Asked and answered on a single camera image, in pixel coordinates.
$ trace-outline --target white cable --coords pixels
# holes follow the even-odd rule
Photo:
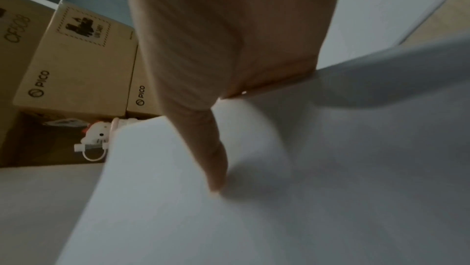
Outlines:
[[[90,162],[98,162],[98,161],[101,161],[101,160],[106,156],[107,153],[108,153],[108,150],[105,149],[105,150],[103,150],[103,154],[102,154],[99,158],[97,158],[97,159],[90,159],[90,158],[88,158],[87,155],[85,154],[85,151],[82,151],[83,157],[84,157],[85,159],[87,159],[88,161],[90,161]]]

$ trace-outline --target wooden surface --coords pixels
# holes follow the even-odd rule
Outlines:
[[[403,44],[415,45],[465,30],[470,30],[470,0],[446,0]]]

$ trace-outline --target cardboard box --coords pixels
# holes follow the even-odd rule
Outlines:
[[[55,125],[123,118],[136,51],[133,28],[61,1],[13,103]]]
[[[54,10],[30,0],[0,0],[0,12],[0,167],[89,163],[73,151],[82,128],[38,124],[12,104]]]
[[[127,102],[127,117],[149,119],[162,115],[148,83],[147,72],[138,49]]]

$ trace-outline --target white toy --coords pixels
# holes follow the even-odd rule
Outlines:
[[[120,120],[113,119],[112,122],[98,121],[89,125],[83,130],[85,137],[82,138],[80,144],[74,145],[75,152],[82,152],[83,157],[90,162],[97,162],[102,160],[109,150],[109,143],[113,139],[116,130],[119,128],[139,122],[137,119]],[[85,154],[86,149],[102,148],[103,154],[97,159],[90,159]]]

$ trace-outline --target skin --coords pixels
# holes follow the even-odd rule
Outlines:
[[[311,75],[336,2],[129,0],[157,101],[211,191],[228,167],[211,107]]]

